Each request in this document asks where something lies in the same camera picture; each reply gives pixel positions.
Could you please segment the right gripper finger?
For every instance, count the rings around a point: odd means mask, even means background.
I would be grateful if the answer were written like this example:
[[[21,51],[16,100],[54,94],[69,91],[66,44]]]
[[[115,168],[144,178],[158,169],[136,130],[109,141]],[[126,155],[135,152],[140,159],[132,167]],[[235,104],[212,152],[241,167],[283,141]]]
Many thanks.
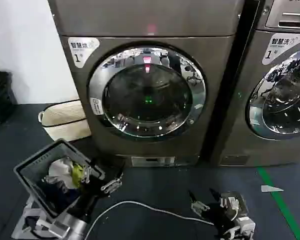
[[[209,204],[209,207],[212,208],[227,208],[228,207],[228,203],[227,200],[222,197],[222,195],[214,190],[213,188],[209,188],[209,191],[214,199],[214,202]]]
[[[210,207],[206,204],[204,204],[201,201],[198,201],[195,197],[195,195],[188,190],[188,195],[190,198],[190,207],[193,210],[193,212],[195,213],[203,213],[203,212],[207,212],[210,210]]]

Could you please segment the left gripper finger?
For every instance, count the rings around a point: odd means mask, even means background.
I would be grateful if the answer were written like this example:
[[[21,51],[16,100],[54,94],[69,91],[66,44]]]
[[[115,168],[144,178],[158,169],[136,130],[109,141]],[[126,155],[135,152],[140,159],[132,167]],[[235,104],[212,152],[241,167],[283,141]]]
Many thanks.
[[[100,190],[101,190],[102,193],[112,194],[119,187],[122,186],[122,183],[123,183],[122,178],[123,178],[123,175],[124,175],[124,168],[125,168],[125,166],[122,165],[118,169],[118,171],[117,171],[116,175],[114,176],[114,178],[101,186]]]
[[[82,182],[84,184],[89,184],[90,183],[90,177],[92,174],[92,166],[89,162],[87,162],[85,165],[82,167],[83,175],[82,175]]]

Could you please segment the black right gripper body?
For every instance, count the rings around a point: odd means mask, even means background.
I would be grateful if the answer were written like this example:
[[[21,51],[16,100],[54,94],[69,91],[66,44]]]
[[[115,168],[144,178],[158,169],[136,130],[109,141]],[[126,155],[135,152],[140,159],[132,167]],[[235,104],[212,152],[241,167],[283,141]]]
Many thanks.
[[[226,209],[221,207],[219,203],[209,203],[208,207],[206,218],[214,224],[219,233],[225,233],[235,226],[234,219],[238,215],[237,210],[227,215]]]

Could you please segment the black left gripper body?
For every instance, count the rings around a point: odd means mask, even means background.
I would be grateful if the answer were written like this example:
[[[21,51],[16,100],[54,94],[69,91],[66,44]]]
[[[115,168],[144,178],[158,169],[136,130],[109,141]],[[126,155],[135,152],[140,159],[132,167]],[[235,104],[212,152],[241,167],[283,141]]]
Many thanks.
[[[73,206],[73,216],[84,222],[90,222],[98,200],[108,196],[101,190],[106,183],[105,180],[91,175],[89,183],[83,185],[81,195]]]

